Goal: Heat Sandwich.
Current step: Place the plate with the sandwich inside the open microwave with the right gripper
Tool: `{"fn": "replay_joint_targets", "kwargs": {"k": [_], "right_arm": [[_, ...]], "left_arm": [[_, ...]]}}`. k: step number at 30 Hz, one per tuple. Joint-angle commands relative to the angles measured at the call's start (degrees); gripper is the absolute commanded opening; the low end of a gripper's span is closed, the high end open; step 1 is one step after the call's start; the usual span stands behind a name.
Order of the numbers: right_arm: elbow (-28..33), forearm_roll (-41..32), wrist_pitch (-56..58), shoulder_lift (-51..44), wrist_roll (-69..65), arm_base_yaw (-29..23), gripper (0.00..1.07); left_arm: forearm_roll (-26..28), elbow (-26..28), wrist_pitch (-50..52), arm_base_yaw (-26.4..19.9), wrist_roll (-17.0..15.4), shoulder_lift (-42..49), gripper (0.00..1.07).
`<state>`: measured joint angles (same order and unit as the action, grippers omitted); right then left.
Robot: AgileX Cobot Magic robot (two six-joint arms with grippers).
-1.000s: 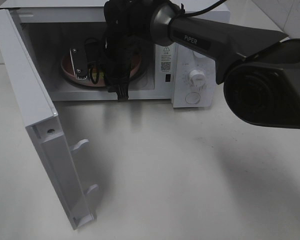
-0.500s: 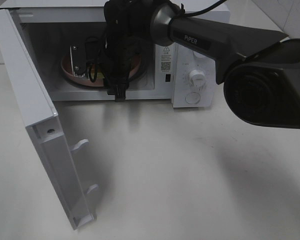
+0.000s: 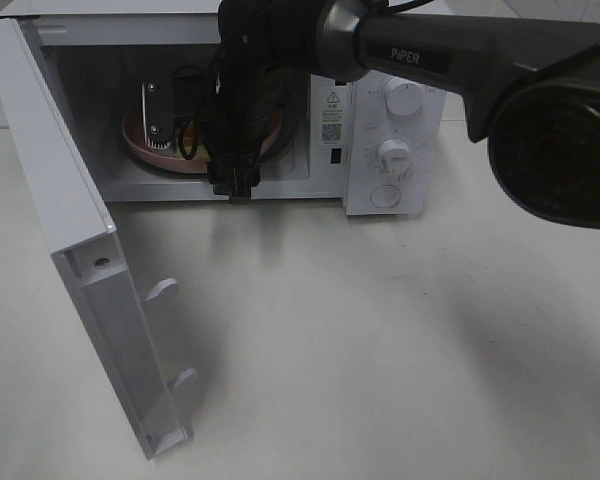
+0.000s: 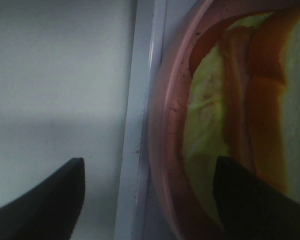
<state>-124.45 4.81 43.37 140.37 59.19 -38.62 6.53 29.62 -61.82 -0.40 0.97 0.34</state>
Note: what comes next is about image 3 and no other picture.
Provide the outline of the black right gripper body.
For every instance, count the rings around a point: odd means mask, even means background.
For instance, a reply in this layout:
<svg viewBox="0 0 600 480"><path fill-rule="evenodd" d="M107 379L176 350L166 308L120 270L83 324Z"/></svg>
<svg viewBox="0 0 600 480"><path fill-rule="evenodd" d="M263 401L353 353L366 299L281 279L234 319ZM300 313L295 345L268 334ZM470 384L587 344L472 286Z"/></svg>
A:
<svg viewBox="0 0 600 480"><path fill-rule="evenodd" d="M285 70L222 59L201 119L208 173L226 175L231 168L257 168L268 161L288 99Z"/></svg>

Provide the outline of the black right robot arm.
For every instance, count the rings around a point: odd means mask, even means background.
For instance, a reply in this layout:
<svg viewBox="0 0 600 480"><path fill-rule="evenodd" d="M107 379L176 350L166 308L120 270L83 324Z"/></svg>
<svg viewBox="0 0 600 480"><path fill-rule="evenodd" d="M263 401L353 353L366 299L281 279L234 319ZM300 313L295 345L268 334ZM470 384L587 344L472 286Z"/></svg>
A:
<svg viewBox="0 0 600 480"><path fill-rule="evenodd" d="M377 71L459 95L530 214L600 230L600 23L422 14L410 1L223 1L197 113L214 190L247 199L278 74Z"/></svg>

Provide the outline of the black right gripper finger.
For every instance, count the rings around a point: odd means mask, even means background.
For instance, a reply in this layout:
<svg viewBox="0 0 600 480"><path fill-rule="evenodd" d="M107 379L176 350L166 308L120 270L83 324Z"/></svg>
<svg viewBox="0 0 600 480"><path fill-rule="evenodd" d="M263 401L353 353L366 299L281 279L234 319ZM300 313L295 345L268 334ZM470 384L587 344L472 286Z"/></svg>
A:
<svg viewBox="0 0 600 480"><path fill-rule="evenodd" d="M226 197L232 203L248 202L252 190L261 180L259 165L228 165L219 161L208 163L208 180L216 196Z"/></svg>

